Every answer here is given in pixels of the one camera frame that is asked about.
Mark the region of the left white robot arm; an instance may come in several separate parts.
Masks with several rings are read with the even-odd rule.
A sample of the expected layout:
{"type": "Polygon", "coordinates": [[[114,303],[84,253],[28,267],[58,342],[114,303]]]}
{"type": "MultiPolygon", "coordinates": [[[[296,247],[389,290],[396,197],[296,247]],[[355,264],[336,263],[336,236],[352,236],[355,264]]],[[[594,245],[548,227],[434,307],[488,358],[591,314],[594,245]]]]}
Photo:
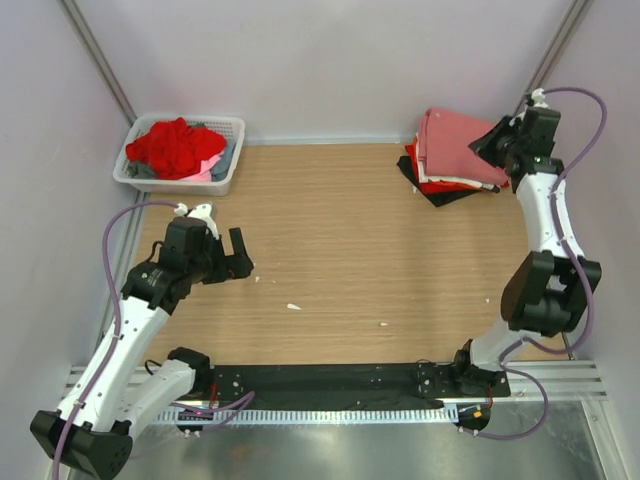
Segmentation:
{"type": "Polygon", "coordinates": [[[179,347],[139,387],[127,387],[143,354],[194,285],[244,279],[254,268],[240,228],[226,253],[212,223],[176,217],[151,256],[130,270],[116,297],[114,320],[69,394],[53,411],[38,411],[30,431],[56,466],[95,479],[113,479],[141,431],[186,395],[204,398],[211,361],[179,347]]]}

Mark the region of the pink t shirt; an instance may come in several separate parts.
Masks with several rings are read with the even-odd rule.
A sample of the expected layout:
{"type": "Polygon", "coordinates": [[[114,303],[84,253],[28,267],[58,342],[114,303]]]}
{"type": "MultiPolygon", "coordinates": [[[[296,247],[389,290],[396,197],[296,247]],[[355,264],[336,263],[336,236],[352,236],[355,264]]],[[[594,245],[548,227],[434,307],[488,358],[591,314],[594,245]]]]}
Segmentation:
{"type": "Polygon", "coordinates": [[[420,119],[414,138],[417,159],[428,175],[453,176],[502,185],[506,173],[473,153],[468,145],[492,124],[440,107],[429,108],[420,119]]]}

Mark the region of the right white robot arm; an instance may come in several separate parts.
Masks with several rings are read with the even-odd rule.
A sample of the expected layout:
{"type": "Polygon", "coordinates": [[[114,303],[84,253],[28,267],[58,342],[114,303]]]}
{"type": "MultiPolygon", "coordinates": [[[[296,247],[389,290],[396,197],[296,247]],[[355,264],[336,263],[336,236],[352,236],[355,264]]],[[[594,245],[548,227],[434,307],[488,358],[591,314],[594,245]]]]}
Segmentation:
{"type": "Polygon", "coordinates": [[[450,381],[461,395],[496,387],[505,363],[528,345],[540,348],[542,339],[574,331],[593,305],[602,269],[586,258],[569,219],[564,164],[552,155],[560,119],[547,106],[529,106],[469,145],[508,175],[524,214],[529,253],[503,290],[494,326],[456,353],[450,381]]]}

